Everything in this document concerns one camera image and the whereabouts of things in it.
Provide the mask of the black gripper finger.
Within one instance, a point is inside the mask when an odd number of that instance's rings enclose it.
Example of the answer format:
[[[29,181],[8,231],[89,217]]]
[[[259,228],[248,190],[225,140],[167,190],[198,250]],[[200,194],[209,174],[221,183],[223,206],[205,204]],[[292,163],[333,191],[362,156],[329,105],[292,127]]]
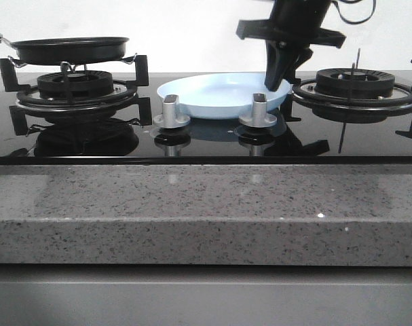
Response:
[[[287,52],[287,64],[286,71],[284,73],[284,79],[290,84],[299,84],[300,79],[295,77],[296,70],[306,61],[312,57],[313,52],[310,48],[302,48],[289,50]]]
[[[264,84],[269,91],[275,92],[283,79],[294,70],[298,59],[298,50],[281,47],[276,41],[266,41],[267,65]]]

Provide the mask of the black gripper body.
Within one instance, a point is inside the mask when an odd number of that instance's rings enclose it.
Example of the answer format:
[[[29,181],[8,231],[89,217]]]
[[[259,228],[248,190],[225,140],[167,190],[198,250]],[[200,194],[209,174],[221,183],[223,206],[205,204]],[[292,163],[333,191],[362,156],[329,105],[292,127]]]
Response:
[[[321,27],[330,5],[330,1],[322,0],[275,1],[268,19],[240,20],[236,35],[290,48],[307,48],[311,44],[340,48],[345,35]]]

